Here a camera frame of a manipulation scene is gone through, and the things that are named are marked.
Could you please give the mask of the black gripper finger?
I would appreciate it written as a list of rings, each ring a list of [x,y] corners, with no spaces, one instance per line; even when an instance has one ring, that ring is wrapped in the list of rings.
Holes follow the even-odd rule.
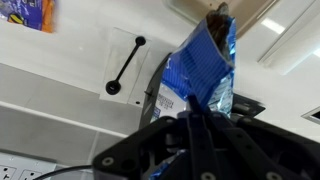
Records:
[[[188,97],[190,112],[187,126],[190,142],[192,173],[195,180],[218,180],[220,170],[211,133],[206,126],[206,116],[197,98]]]

